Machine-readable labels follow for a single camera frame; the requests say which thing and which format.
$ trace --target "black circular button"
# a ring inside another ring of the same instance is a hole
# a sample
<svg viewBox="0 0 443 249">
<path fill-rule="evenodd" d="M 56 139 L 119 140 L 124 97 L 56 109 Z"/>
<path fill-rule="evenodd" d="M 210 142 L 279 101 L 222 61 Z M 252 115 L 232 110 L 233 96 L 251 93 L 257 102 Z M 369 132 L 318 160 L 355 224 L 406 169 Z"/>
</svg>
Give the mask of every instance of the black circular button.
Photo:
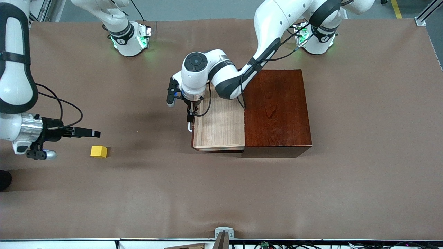
<svg viewBox="0 0 443 249">
<path fill-rule="evenodd" d="M 202 58 L 200 56 L 195 55 L 191 57 L 191 64 L 194 66 L 198 66 L 202 63 Z"/>
<path fill-rule="evenodd" d="M 206 67 L 206 63 L 202 63 L 202 64 L 200 64 L 200 65 L 198 65 L 198 66 L 195 66 L 194 70 L 195 70 L 196 72 L 198 72 L 198 71 L 203 70 L 205 67 Z"/>
<path fill-rule="evenodd" d="M 185 68 L 187 69 L 187 70 L 192 70 L 192 68 L 193 68 L 194 66 L 192 66 L 192 64 L 191 64 L 191 62 L 190 62 L 190 59 L 189 58 L 186 58 L 185 59 Z"/>
</svg>

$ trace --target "silver cylinder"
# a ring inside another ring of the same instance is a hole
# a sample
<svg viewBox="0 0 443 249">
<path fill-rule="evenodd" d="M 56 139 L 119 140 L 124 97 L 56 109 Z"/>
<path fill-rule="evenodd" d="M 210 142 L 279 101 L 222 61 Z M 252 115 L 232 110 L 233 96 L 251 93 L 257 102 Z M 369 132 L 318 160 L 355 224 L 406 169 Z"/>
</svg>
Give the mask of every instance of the silver cylinder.
<svg viewBox="0 0 443 249">
<path fill-rule="evenodd" d="M 183 97 L 185 97 L 187 100 L 190 100 L 190 101 L 197 101 L 197 100 L 199 100 L 201 97 L 203 97 L 203 96 L 205 96 L 205 92 L 202 92 L 201 94 L 189 94 L 189 93 L 186 93 L 185 91 L 182 91 L 182 95 L 183 95 Z"/>
<path fill-rule="evenodd" d="M 54 160 L 57 158 L 57 153 L 51 150 L 43 150 L 46 152 L 46 160 Z"/>
<path fill-rule="evenodd" d="M 43 120 L 40 115 L 22 113 L 20 133 L 15 141 L 35 142 L 43 131 Z"/>
</svg>

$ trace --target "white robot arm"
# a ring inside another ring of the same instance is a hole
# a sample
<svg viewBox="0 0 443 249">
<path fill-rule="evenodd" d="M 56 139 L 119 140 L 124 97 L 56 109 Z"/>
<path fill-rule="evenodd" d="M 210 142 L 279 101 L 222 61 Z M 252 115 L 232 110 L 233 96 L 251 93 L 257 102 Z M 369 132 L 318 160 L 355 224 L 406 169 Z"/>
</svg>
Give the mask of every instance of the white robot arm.
<svg viewBox="0 0 443 249">
<path fill-rule="evenodd" d="M 338 26 L 344 18 L 345 10 L 359 15 L 369 10 L 373 3 L 374 0 L 342 0 L 338 14 L 329 23 L 320 26 L 310 24 L 307 27 L 308 33 L 312 34 L 314 38 L 307 41 L 303 49 L 310 54 L 325 53 L 332 46 Z"/>
<path fill-rule="evenodd" d="M 100 137 L 91 129 L 66 127 L 57 119 L 26 113 L 38 99 L 31 75 L 29 0 L 0 0 L 0 139 L 12 141 L 14 153 L 50 160 L 46 141 L 64 137 Z"/>
<path fill-rule="evenodd" d="M 130 22 L 120 9 L 128 6 L 130 0 L 71 0 L 71 2 L 103 22 L 111 35 L 115 49 L 123 56 L 135 56 L 148 48 L 151 27 Z"/>
<path fill-rule="evenodd" d="M 350 10 L 363 12 L 372 6 L 374 0 L 349 2 Z M 254 16 L 258 47 L 250 61 L 237 70 L 222 50 L 188 54 L 183 61 L 182 70 L 170 79 L 168 106 L 174 106 L 177 98 L 184 100 L 188 105 L 188 122 L 193 122 L 196 107 L 204 97 L 207 82 L 214 85 L 222 98 L 238 97 L 242 89 L 246 88 L 272 58 L 281 45 L 280 38 L 283 33 L 296 20 L 303 16 L 311 26 L 324 28 L 335 35 L 336 27 L 343 19 L 341 5 L 340 0 L 265 0 Z M 309 43 L 311 41 L 315 39 L 308 40 L 304 45 L 314 47 L 315 43 Z"/>
</svg>

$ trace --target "wooden box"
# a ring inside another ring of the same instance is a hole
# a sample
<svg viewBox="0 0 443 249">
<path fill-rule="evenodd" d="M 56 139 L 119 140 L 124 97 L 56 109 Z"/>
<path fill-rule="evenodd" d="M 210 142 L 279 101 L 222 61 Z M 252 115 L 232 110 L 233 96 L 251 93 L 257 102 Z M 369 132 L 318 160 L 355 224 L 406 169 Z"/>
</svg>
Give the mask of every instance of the wooden box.
<svg viewBox="0 0 443 249">
<path fill-rule="evenodd" d="M 312 146 L 301 70 L 262 70 L 244 92 L 246 109 L 211 89 L 209 112 L 195 118 L 194 149 L 269 158 L 297 157 Z M 209 104 L 206 91 L 199 113 Z"/>
</svg>

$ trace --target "table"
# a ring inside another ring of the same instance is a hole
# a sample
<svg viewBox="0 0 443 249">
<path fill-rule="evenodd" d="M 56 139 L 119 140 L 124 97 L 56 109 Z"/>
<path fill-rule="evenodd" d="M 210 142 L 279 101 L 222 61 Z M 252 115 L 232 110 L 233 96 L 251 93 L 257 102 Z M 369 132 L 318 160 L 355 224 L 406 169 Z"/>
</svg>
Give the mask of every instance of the table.
<svg viewBox="0 0 443 249">
<path fill-rule="evenodd" d="M 443 73 L 413 19 L 343 20 L 327 54 L 266 69 L 302 69 L 313 147 L 295 159 L 242 159 L 190 147 L 186 108 L 166 105 L 169 78 L 192 51 L 223 49 L 243 66 L 252 20 L 150 23 L 150 50 L 120 56 L 101 23 L 34 23 L 36 82 L 84 112 L 100 139 L 45 144 L 55 161 L 2 141 L 0 238 L 211 237 L 441 239 Z M 287 43 L 276 57 L 287 54 Z M 66 107 L 65 122 L 75 120 Z M 33 112 L 57 117 L 55 101 Z M 110 157 L 89 157 L 92 145 Z"/>
</svg>

